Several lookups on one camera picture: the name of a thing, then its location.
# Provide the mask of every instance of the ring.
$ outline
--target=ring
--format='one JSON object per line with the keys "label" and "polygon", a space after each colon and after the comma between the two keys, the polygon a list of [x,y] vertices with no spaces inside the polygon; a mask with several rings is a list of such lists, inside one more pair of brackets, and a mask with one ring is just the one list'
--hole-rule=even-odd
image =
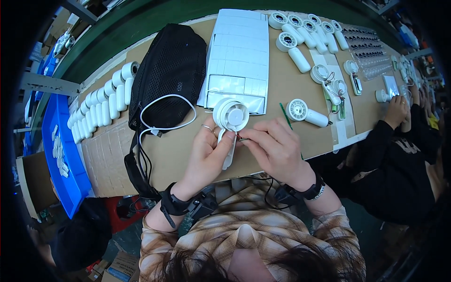
{"label": "ring", "polygon": [[208,128],[213,134],[215,133],[210,126],[208,126],[208,125],[202,125],[202,126]]}
{"label": "ring", "polygon": [[210,126],[204,125],[204,124],[202,124],[202,126],[208,128],[215,135],[215,137],[218,138],[218,135],[216,135],[216,133],[213,131],[213,129]]}

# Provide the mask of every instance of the plastic packaging tray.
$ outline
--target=plastic packaging tray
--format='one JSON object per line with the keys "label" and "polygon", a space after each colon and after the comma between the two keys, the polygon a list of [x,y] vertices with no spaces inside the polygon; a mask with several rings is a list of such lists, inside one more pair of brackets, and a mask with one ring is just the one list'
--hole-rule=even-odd
{"label": "plastic packaging tray", "polygon": [[[55,185],[56,192],[67,215],[69,218],[72,218],[92,186],[80,159],[80,155],[78,154],[72,132],[67,127],[68,119],[69,107],[67,105],[67,96],[52,94],[47,104],[44,120],[42,121],[42,142],[50,176]],[[52,132],[56,124],[58,125],[56,134],[60,134],[63,144],[64,162],[69,168],[69,176],[67,178],[60,175],[56,158],[53,158],[52,155]]]}

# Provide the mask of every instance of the hair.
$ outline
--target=hair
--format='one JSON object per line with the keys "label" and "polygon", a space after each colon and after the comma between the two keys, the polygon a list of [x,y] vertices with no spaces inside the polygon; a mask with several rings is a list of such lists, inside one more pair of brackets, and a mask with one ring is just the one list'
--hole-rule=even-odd
{"label": "hair", "polygon": [[[270,262],[292,274],[292,281],[364,281],[364,262],[358,261],[346,248],[337,250],[341,254],[339,264],[316,245],[294,247]],[[231,282],[227,271],[210,255],[198,259],[192,251],[179,251],[160,267],[158,281],[161,282]]]}

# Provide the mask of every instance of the plaid shirt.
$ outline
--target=plaid shirt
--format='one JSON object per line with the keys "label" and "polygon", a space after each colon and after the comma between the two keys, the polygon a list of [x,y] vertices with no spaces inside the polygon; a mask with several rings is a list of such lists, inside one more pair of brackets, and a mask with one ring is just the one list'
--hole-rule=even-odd
{"label": "plaid shirt", "polygon": [[161,232],[150,228],[144,218],[139,280],[154,280],[162,260],[168,259],[176,251],[207,251],[227,271],[234,250],[257,249],[274,279],[289,281],[293,278],[290,272],[270,265],[270,262],[288,249],[306,243],[324,250],[335,261],[338,269],[348,265],[347,261],[339,258],[337,247],[347,249],[360,262],[361,273],[365,274],[359,241],[349,226],[343,206],[314,219],[314,232],[311,235],[305,224],[292,215],[289,209],[268,209],[262,200],[268,189],[267,183],[264,184],[255,185],[250,180],[238,179],[232,181],[232,186],[226,183],[216,185],[215,196],[219,208],[212,215],[199,220],[180,238],[176,231]]}

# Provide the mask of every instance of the white fan handle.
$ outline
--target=white fan handle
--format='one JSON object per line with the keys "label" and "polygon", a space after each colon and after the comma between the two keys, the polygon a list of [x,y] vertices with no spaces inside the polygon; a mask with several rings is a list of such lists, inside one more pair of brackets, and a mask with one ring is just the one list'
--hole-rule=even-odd
{"label": "white fan handle", "polygon": [[[219,131],[218,144],[221,141],[222,136],[224,135],[225,132],[226,132],[226,130],[224,128],[222,128],[221,131]],[[232,148],[230,148],[230,151],[227,153],[227,156],[226,156],[226,158],[224,160],[224,164],[222,165],[222,170],[223,171],[225,171],[232,164],[233,154],[235,152],[235,144],[236,144],[236,134],[235,134],[235,139],[233,140]]]}

